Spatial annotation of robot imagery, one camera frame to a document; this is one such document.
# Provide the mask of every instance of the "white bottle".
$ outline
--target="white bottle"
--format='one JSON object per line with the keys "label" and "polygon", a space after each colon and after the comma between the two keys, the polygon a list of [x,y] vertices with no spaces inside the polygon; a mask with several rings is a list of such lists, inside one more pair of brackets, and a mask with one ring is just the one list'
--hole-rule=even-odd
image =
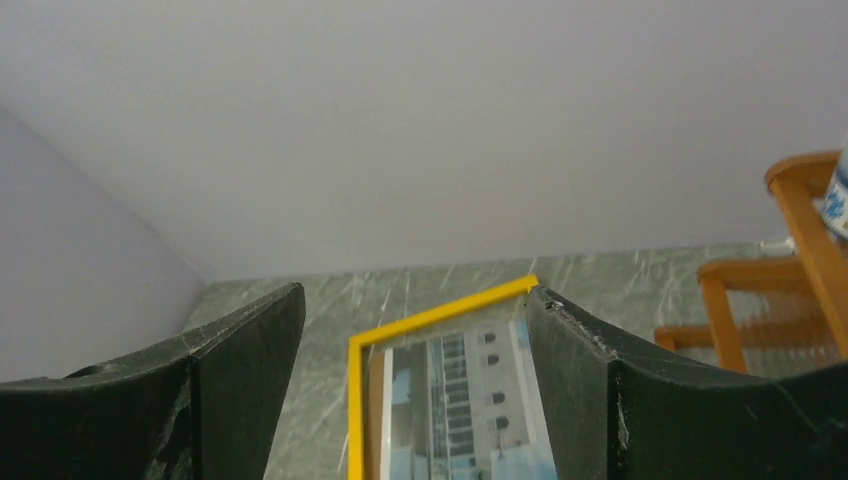
{"label": "white bottle", "polygon": [[848,138],[842,144],[842,155],[821,205],[821,216],[830,230],[848,240]]}

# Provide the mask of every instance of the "yellow frame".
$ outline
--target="yellow frame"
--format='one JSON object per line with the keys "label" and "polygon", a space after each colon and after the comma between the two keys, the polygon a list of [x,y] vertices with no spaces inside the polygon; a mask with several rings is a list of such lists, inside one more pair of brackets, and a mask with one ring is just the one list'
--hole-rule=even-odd
{"label": "yellow frame", "polygon": [[348,479],[365,479],[365,425],[362,413],[362,350],[375,343],[435,325],[495,303],[528,293],[539,284],[536,275],[528,275],[498,287],[421,312],[411,317],[350,337],[348,361]]}

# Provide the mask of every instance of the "wooden furniture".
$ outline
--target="wooden furniture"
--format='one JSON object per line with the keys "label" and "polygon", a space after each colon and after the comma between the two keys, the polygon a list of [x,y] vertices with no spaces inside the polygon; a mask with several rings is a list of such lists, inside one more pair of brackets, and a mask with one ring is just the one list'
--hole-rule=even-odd
{"label": "wooden furniture", "polygon": [[[698,278],[709,325],[658,328],[657,344],[671,351],[714,346],[719,364],[737,372],[747,371],[743,347],[815,347],[819,364],[848,358],[848,264],[814,205],[827,189],[839,154],[789,158],[766,174],[798,256],[704,265]],[[735,321],[730,291],[757,294],[766,307],[744,324]],[[837,352],[836,358],[830,351]]]}

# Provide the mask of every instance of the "white wall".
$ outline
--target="white wall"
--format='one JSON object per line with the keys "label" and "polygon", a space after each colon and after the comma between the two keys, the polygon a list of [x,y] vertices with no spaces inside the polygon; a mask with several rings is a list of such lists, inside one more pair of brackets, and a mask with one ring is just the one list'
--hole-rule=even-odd
{"label": "white wall", "polygon": [[217,278],[759,240],[845,0],[13,1],[0,102]]}
{"label": "white wall", "polygon": [[61,377],[180,331],[203,280],[0,107],[0,382]]}

